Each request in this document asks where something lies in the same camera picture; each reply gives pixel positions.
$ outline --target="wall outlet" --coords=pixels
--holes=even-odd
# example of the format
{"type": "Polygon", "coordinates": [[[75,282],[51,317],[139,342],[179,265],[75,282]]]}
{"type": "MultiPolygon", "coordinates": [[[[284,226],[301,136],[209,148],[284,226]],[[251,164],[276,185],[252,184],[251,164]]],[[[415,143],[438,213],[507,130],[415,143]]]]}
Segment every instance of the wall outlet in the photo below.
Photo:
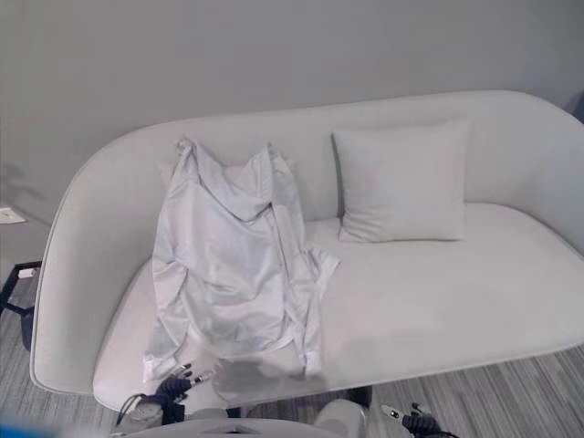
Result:
{"type": "Polygon", "coordinates": [[[10,207],[0,208],[0,224],[18,224],[26,222],[26,219],[10,207]]]}

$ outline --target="sofa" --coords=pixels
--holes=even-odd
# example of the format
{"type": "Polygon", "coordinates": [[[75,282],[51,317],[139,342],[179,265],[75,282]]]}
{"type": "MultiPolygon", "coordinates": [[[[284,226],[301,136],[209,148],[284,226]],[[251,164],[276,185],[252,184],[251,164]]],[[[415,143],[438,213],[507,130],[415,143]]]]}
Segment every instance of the sofa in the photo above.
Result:
{"type": "MultiPolygon", "coordinates": [[[[119,409],[156,318],[151,253],[161,168],[182,136],[225,165],[266,142],[290,162],[307,238],[341,263],[322,299],[322,372],[293,348],[207,363],[187,412],[361,387],[567,349],[584,340],[584,126],[527,94],[469,91],[179,120],[130,132],[78,172],[58,208],[36,297],[31,378],[119,409]],[[472,122],[464,239],[341,242],[336,129],[472,122]]],[[[179,360],[192,360],[187,349],[179,360]]]]}

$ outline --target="sofa seat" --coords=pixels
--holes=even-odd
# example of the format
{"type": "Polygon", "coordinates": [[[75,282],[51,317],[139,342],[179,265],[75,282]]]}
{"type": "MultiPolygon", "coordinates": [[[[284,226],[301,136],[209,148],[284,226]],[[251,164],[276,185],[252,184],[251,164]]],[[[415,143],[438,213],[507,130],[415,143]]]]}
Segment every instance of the sofa seat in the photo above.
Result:
{"type": "MultiPolygon", "coordinates": [[[[470,203],[465,215],[459,242],[344,243],[338,218],[308,223],[308,240],[341,260],[322,301],[322,378],[299,378],[288,345],[244,363],[222,363],[213,384],[192,390],[187,412],[460,370],[581,343],[583,258],[518,210],[470,203]]],[[[156,386],[141,382],[153,300],[147,264],[110,325],[95,369],[94,394],[113,409],[156,386]]],[[[196,369],[213,366],[198,346],[180,353],[181,360],[194,356],[196,369]]]]}

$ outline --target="garment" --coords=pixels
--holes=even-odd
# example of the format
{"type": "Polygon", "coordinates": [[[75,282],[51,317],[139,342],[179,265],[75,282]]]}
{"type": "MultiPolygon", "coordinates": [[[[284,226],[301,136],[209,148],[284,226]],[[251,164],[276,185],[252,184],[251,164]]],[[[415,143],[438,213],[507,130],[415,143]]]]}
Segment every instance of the garment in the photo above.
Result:
{"type": "Polygon", "coordinates": [[[144,379],[175,368],[187,336],[229,359],[293,340],[317,373],[319,305],[339,260],[307,245],[286,162],[267,145],[231,180],[201,145],[178,148],[152,255],[158,320],[144,379]]]}

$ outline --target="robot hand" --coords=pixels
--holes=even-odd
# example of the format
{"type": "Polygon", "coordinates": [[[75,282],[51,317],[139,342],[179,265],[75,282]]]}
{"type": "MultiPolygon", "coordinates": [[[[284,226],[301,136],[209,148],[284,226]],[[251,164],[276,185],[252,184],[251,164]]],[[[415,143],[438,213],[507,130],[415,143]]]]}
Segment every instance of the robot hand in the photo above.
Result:
{"type": "Polygon", "coordinates": [[[212,371],[205,371],[192,378],[192,365],[182,365],[159,385],[152,395],[134,394],[122,405],[113,436],[144,431],[152,427],[184,421],[186,392],[194,385],[209,380],[212,371]]]}
{"type": "Polygon", "coordinates": [[[430,411],[421,407],[418,403],[412,403],[412,408],[412,413],[405,415],[387,404],[382,404],[381,411],[393,421],[405,427],[414,438],[444,438],[448,436],[458,438],[453,433],[443,431],[440,424],[431,416],[430,411]]]}

